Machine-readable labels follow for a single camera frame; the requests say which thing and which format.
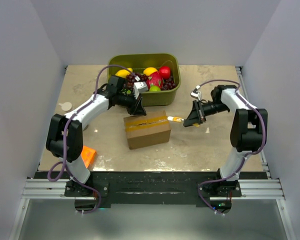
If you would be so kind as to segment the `yellow utility knife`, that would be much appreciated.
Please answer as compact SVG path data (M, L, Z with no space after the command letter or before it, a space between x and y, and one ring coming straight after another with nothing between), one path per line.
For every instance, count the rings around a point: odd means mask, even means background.
M167 117L167 120L170 121L170 122L175 122L175 123L181 123L183 124L184 123L184 120L186 118L182 118L182 117L177 117L177 116L168 116Z

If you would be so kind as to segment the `brown taped cardboard box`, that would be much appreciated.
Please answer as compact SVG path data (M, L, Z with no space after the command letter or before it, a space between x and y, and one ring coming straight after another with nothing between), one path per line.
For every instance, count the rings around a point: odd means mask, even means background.
M164 110L123 119L129 149L136 150L169 142L171 126Z

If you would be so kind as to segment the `olive green plastic bin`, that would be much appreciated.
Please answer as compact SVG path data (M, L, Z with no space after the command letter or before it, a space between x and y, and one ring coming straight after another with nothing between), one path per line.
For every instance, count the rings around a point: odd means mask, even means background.
M108 61L109 65L120 65L126 68L132 68L136 73L142 73L147 67L156 69L162 66L168 66L175 83L175 88L160 92L144 92L142 94L142 105L144 107L167 106L170 105L176 96L177 90L181 85L180 70L178 60L169 53L140 53L123 54L112 57Z

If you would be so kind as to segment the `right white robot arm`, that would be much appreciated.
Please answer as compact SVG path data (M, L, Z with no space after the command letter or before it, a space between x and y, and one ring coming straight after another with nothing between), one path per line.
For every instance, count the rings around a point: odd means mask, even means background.
M234 113L230 131L232 149L226 163L219 169L220 179L213 183L213 192L225 196L231 186L228 181L239 179L240 172L251 155L262 151L267 141L268 112L250 104L234 85L217 85L210 93L212 100L201 99L200 86L192 92L192 109L183 121L184 127L199 126L206 117L222 112Z

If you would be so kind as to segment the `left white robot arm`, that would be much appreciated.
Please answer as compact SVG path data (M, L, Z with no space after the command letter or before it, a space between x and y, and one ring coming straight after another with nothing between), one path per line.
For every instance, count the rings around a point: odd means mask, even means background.
M48 178L51 182L57 181L67 169L78 181L75 188L78 193L89 196L93 192L94 184L88 180L90 171L81 157L83 130L92 120L116 105L125 107L132 116L145 116L141 93L146 92L148 86L138 76L135 80L132 94L124 94L126 79L112 75L109 82L97 89L85 103L65 115L52 116L45 147L53 156L62 159L62 167L56 178Z

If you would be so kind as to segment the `green lime fruit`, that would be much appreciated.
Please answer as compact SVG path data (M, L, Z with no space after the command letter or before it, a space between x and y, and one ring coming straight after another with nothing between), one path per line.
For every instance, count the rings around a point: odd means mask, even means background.
M153 85L149 88L149 92L160 92L161 88L159 86Z

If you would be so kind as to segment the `red grape bunch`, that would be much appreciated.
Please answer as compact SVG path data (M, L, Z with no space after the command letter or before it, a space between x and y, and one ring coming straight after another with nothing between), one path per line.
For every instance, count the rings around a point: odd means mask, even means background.
M139 73L139 72L135 72L134 74L139 78L138 82L146 83L147 80L149 79L149 77L146 74ZM136 83L136 82L137 82L137 80L136 80L135 76L132 73L130 73L129 75L126 76L125 88L130 91L133 91L134 83Z

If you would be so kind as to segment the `yellow mango fruit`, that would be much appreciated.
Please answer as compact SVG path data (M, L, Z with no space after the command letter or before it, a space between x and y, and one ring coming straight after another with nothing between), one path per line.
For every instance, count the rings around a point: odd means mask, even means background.
M115 76L120 77L120 78L126 78L128 75L130 75L133 72L132 68L127 68L127 69L121 69L118 70L115 73Z

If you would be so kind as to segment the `yellow lemon fruit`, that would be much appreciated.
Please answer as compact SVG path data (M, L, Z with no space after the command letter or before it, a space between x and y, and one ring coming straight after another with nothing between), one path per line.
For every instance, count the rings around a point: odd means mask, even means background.
M150 76L151 74L157 72L158 70L155 67L147 67L143 70L143 74Z

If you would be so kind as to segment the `red apple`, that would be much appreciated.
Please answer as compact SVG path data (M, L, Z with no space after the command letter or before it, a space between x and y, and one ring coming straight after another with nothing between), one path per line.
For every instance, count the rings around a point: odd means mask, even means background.
M162 66L159 68L158 70L159 75L164 79L164 80L168 80L171 77L171 68L169 66Z

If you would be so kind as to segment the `orange patterned block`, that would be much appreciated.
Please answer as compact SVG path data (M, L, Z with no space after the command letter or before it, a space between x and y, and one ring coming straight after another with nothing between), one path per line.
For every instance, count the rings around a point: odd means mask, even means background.
M96 156L97 156L97 151L95 149L85 145L83 146L81 152L81 158L86 168L89 168L94 163Z

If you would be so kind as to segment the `bottle with beige cap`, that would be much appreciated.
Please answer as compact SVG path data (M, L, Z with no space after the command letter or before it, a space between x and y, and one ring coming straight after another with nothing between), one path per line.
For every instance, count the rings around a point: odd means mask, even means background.
M64 102L64 103L58 103L58 105L61 107L61 109L64 112L69 112L72 110L72 104L70 102Z

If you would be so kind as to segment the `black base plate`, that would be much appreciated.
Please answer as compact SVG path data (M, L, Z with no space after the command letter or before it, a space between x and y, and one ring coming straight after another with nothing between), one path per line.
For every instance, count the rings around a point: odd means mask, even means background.
M241 197L238 180L218 181L218 172L92 172L85 186L64 173L50 182L46 172L27 181L33 196L66 197L77 211L113 205L195 205L211 204L215 210L229 210L231 200Z

